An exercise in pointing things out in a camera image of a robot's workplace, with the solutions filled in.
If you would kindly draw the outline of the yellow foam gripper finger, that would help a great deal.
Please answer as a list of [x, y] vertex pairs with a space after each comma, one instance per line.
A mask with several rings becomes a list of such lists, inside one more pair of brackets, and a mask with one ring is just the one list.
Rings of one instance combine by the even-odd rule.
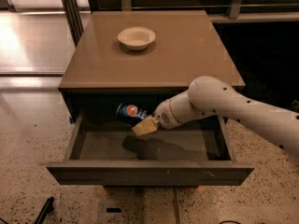
[[153, 116], [148, 116], [133, 127], [133, 132], [137, 136], [154, 133], [158, 130], [158, 126], [159, 121]]

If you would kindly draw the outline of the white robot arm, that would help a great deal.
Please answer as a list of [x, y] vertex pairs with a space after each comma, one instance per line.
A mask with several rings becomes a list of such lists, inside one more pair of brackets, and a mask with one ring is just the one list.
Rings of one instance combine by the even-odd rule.
[[299, 158], [299, 114], [252, 100], [214, 77], [198, 77], [189, 88], [163, 102], [133, 127], [137, 135], [210, 116], [233, 119], [285, 152]]

